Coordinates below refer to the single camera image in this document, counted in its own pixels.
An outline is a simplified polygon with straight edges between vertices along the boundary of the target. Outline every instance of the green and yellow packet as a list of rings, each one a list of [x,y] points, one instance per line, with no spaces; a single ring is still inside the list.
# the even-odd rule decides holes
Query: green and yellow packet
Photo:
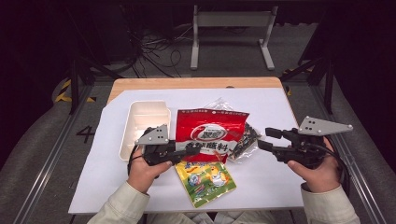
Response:
[[[236,188],[233,178],[220,161],[182,161],[175,167],[195,208]]]

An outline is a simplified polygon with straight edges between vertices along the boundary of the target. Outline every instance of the triangular metal bracket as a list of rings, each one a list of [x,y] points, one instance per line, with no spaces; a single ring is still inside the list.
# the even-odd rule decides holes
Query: triangular metal bracket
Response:
[[[353,126],[350,124],[340,124],[324,119],[314,119],[306,116],[300,125],[298,133],[323,136],[332,133],[350,132],[352,130]]]
[[[169,135],[168,127],[166,124],[157,127],[149,133],[141,136],[135,141],[136,145],[164,145],[168,144]]]

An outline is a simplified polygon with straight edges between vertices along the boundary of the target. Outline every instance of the red snack bag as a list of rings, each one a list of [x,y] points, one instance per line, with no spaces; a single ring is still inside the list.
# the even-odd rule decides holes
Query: red snack bag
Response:
[[[183,150],[188,143],[201,143],[198,155],[183,161],[222,161],[241,139],[248,113],[206,108],[177,111],[176,147]]]

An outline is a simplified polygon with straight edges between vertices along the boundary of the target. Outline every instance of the white tabletop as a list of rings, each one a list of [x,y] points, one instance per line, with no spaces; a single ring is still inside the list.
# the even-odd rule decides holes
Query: white tabletop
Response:
[[[135,101],[164,100],[171,110],[170,138],[175,139],[179,109],[194,109],[223,98],[236,111],[248,112],[247,122],[264,133],[267,127],[289,130],[297,127],[282,88],[176,89],[124,91],[108,104],[100,119],[91,152],[86,160],[71,214],[97,213],[107,198],[127,179],[127,162],[119,152],[130,105]],[[285,139],[266,138],[276,146],[290,144]],[[236,189],[199,208],[194,208],[175,168],[156,179],[148,191],[147,213],[287,209],[302,207],[300,184],[304,182],[269,152],[255,150],[239,163],[226,167]]]

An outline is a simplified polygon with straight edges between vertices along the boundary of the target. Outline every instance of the white metal frame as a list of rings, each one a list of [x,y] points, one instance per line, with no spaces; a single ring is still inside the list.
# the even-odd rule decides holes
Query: white metal frame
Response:
[[[200,11],[198,6],[194,6],[193,16],[193,43],[191,53],[191,70],[198,69],[199,39],[198,27],[215,27],[215,26],[247,26],[247,27],[265,27],[264,39],[259,39],[262,56],[268,70],[274,70],[275,66],[268,50],[268,41],[274,26],[277,7],[271,11],[253,11],[253,12],[224,12],[224,11]]]

